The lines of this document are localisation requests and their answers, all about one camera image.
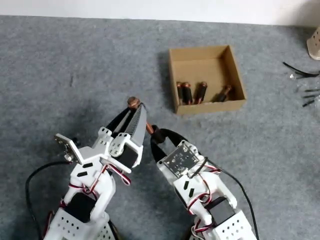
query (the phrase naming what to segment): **black cable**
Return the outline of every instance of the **black cable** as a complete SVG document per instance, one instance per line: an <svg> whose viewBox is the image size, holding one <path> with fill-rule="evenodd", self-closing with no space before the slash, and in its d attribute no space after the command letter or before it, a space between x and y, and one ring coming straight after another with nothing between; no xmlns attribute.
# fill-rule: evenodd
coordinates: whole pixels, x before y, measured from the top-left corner
<svg viewBox="0 0 320 240"><path fill-rule="evenodd" d="M285 66L287 66L288 68L295 70L295 71L296 71L296 72L295 72L296 74L300 74L300 75L304 76L305 78L315 78L315 77L319 76L319 73L309 73L309 72L301 71L301 70L299 70L299 69L297 69L297 68L289 65L289 64L286 63L286 62L282 62L282 63L283 63Z"/></svg>
<svg viewBox="0 0 320 240"><path fill-rule="evenodd" d="M41 230L40 230L40 225L38 223L38 220L36 218L36 215L33 211L33 208L32 208L32 204L31 204L31 200L30 200L30 192L29 192L29 183L31 181L31 179L37 174L39 173L40 171L48 168L48 167L51 167L51 166L55 166L55 165L68 165L70 164L70 162L68 161L54 161L54 162L49 162L41 167L39 167L37 170L35 170L33 173L31 173L31 175L27 178L27 180L25 181L25 201L26 201L26 206L31 214L31 217L32 217L32 220L34 222L34 225L35 225L35 228L36 228L36 231L37 231L37 235L38 235L38 240L42 240L43 237L42 237L42 234L41 234Z"/></svg>
<svg viewBox="0 0 320 240"><path fill-rule="evenodd" d="M192 176L190 177L191 179L197 175L198 173L200 173L201 169L204 167L204 165L206 164L206 162L208 161L208 158L206 157L203 161L203 163L201 164L200 167L198 167L198 169L192 174Z"/></svg>
<svg viewBox="0 0 320 240"><path fill-rule="evenodd" d="M251 201L246 193L246 190L244 188L244 186L242 186L241 182L235 177L233 176L231 173L227 172L226 170L222 169L221 167L217 166L215 163L213 163L211 160L207 159L207 161L212 164L214 167L216 167L217 169L221 170L221 172L225 173L226 175L228 175L230 178L232 178L233 180L236 181L236 183L240 186L243 195L245 196L246 201L248 202L249 208L250 208L250 212L252 215L252 221L253 221L253 227L254 227L254 232L255 232L255 237L257 240L259 239L259 234L258 234L258 227L257 227L257 222L256 222L256 217L255 217L255 212L254 212L254 208L252 207Z"/></svg>

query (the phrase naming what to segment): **copper cylinder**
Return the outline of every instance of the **copper cylinder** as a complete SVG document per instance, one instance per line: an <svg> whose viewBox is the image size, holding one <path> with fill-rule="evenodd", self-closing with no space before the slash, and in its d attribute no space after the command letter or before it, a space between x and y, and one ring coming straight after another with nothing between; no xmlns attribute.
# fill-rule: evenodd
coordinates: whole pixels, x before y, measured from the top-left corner
<svg viewBox="0 0 320 240"><path fill-rule="evenodd" d="M183 101L187 105L191 105L193 102L192 93L191 93L191 85L188 82L184 82L182 84L182 93L183 93Z"/></svg>
<svg viewBox="0 0 320 240"><path fill-rule="evenodd" d="M231 91L232 86L231 85L227 85L225 86L224 90L223 90L223 94L224 95L228 95L228 93Z"/></svg>
<svg viewBox="0 0 320 240"><path fill-rule="evenodd" d="M137 109L141 103L140 99L135 97L135 96L131 96L128 98L128 108L130 109Z"/></svg>

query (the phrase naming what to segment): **copper battery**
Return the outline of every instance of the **copper battery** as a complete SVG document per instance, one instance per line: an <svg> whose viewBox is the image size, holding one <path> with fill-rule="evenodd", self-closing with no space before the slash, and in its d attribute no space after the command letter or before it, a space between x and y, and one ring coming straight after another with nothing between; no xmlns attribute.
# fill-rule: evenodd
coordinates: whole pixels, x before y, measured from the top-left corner
<svg viewBox="0 0 320 240"><path fill-rule="evenodd" d="M188 82L184 82L182 84L182 96L183 101L187 105L191 105L193 102L192 93L191 93L191 85Z"/></svg>
<svg viewBox="0 0 320 240"><path fill-rule="evenodd" d="M194 104L200 104L203 102L206 95L207 87L208 87L208 84L205 81L201 82L198 85Z"/></svg>

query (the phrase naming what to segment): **cardboard box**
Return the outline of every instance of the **cardboard box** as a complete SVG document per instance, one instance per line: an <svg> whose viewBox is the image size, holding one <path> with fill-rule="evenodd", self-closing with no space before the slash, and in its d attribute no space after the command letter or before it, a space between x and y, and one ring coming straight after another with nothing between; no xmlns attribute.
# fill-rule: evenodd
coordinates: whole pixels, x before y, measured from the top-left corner
<svg viewBox="0 0 320 240"><path fill-rule="evenodd" d="M175 112L182 114L233 111L246 102L244 89L235 56L229 45L175 48L169 50L171 88ZM177 82L191 84L192 97L202 81L207 82L203 103L180 105ZM212 102L226 85L232 86L225 102Z"/></svg>

